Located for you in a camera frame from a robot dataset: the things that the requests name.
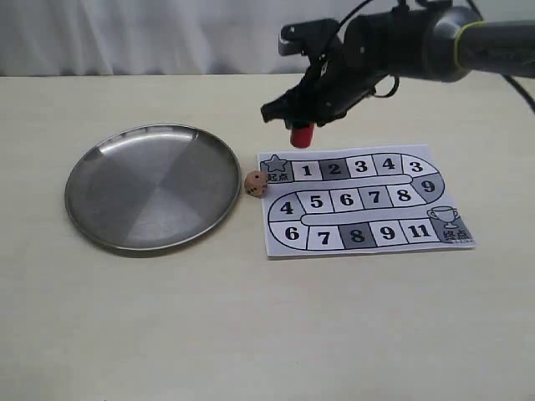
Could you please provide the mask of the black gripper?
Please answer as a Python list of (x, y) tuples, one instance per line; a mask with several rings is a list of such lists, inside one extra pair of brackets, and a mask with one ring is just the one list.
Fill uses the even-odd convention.
[(286, 129), (305, 129), (342, 119), (360, 101), (376, 94), (388, 74), (349, 66), (345, 56), (332, 53), (309, 67), (294, 88), (260, 108), (264, 123), (280, 119)]

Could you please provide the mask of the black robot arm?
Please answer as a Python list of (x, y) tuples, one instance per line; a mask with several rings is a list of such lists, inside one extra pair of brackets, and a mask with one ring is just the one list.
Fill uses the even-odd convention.
[(386, 13), (351, 12), (284, 26), (282, 56), (302, 54), (310, 65), (293, 88), (264, 104), (264, 121), (288, 129), (342, 119), (361, 100), (376, 95), (384, 78), (456, 82), (471, 71), (531, 79), (534, 23), (486, 22), (471, 8), (450, 1), (400, 1)]

